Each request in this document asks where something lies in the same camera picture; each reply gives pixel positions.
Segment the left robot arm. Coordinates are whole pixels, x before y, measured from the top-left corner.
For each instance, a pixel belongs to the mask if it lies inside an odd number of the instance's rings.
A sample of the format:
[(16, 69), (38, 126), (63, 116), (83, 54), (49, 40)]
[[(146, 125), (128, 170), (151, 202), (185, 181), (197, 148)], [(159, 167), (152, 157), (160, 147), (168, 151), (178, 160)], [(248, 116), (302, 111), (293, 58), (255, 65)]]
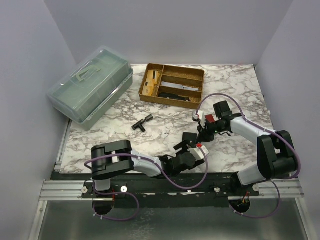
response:
[(175, 177), (204, 164), (209, 154), (204, 145), (192, 145), (186, 140), (174, 149), (178, 151), (175, 156), (150, 157), (134, 150), (129, 140), (119, 140), (92, 147), (91, 160), (84, 165), (91, 170), (96, 190), (104, 192), (111, 189), (112, 178), (130, 171), (156, 179)]

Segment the black leather card holder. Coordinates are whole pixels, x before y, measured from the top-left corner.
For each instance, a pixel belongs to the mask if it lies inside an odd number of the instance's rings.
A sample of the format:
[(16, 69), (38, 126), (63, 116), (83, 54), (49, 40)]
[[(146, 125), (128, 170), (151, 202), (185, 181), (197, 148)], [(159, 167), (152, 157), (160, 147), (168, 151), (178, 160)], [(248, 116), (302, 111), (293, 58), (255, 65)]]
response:
[(187, 141), (191, 148), (195, 148), (197, 144), (197, 134), (192, 132), (184, 132), (182, 140)]

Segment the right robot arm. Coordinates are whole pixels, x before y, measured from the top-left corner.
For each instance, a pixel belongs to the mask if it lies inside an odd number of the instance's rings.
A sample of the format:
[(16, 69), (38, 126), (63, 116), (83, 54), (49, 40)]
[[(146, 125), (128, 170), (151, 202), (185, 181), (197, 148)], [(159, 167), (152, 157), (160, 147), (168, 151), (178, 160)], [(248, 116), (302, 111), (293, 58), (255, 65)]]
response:
[(192, 114), (198, 122), (199, 143), (212, 142), (215, 135), (237, 134), (251, 142), (257, 149), (257, 162), (233, 174), (234, 185), (247, 186), (265, 180), (285, 177), (298, 170), (291, 135), (283, 131), (264, 129), (258, 124), (245, 120), (241, 113), (233, 113), (227, 101), (213, 105), (218, 120), (204, 115), (201, 110)]

